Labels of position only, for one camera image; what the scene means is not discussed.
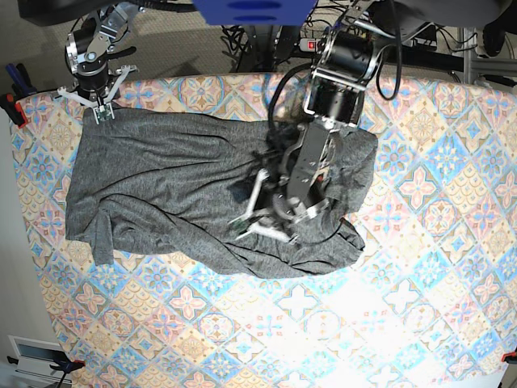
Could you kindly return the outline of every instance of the patterned mattress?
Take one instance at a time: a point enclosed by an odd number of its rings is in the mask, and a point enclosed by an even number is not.
[[[123,85],[118,103],[265,120],[278,75]],[[296,115],[305,80],[278,106]],[[384,80],[385,94],[393,80]],[[48,94],[12,125],[19,199],[57,340],[86,361],[75,386],[433,386],[504,370],[517,345],[517,105],[486,89],[405,79],[368,91],[380,140],[374,182],[350,219],[366,241],[328,276],[220,276],[181,252],[116,252],[95,267],[65,235],[83,108]]]

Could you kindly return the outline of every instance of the gray t-shirt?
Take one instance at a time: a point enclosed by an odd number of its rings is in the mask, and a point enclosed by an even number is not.
[[[235,241],[229,222],[246,208],[239,184],[263,160],[277,164],[280,157],[271,155],[289,145],[284,139],[274,150],[267,134],[265,121],[141,109],[119,109],[115,120],[97,125],[88,111],[66,197],[66,238],[89,243],[97,265],[112,263],[113,249],[182,251],[222,274],[265,278],[319,275],[353,264],[364,242],[349,223],[321,245],[304,242],[328,237],[342,215],[359,209],[372,183],[376,137],[363,130],[342,134],[343,149],[326,182],[331,206],[295,226],[300,245],[256,234]]]

